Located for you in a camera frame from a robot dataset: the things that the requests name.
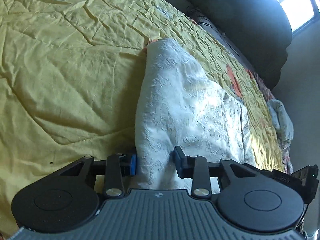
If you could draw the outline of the white textured pants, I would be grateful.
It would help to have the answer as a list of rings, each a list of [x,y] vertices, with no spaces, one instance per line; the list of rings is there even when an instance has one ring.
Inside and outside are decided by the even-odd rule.
[[[178,177],[175,146],[212,163],[233,159],[255,164],[249,118],[242,102],[206,76],[201,65],[175,40],[146,46],[146,68],[135,119],[137,174],[132,187],[191,188]]]

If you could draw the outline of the folded white printed blanket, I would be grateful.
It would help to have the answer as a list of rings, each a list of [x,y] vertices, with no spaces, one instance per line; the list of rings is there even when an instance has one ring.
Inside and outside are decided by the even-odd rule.
[[[272,124],[279,134],[280,139],[282,141],[293,140],[294,127],[284,104],[277,99],[271,99],[267,102],[267,106],[272,119]]]

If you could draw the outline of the peach crumpled cloth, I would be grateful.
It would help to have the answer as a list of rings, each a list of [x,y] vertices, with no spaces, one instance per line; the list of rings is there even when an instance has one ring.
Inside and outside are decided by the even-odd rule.
[[[263,94],[263,97],[265,99],[266,102],[275,99],[274,95],[272,94],[271,90],[269,88],[266,87],[266,85],[264,84],[262,78],[256,73],[253,73],[254,78],[258,84],[259,90],[261,91],[261,93]]]

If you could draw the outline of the yellow carrot print quilt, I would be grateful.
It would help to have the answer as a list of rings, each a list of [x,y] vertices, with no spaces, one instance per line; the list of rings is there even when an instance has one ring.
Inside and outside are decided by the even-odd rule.
[[[80,158],[134,144],[144,46],[170,37],[248,110],[257,166],[283,170],[254,77],[210,33],[164,0],[1,0],[1,234],[18,229],[21,188]]]

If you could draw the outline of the dark scalloped headboard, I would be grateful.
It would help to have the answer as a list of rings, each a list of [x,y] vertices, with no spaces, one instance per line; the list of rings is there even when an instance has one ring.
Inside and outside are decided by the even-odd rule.
[[[280,80],[292,42],[289,19],[277,0],[187,0],[242,52],[269,89]]]

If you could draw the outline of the grey quilted mattress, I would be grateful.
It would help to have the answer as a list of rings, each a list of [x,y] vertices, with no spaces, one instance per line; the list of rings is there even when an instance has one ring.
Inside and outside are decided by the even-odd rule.
[[[243,67],[254,72],[253,66],[242,52],[233,44],[233,42],[221,32],[202,12],[197,8],[192,8],[189,12],[189,17],[192,18],[200,27],[210,33],[216,40],[218,40],[227,50],[242,64]]]

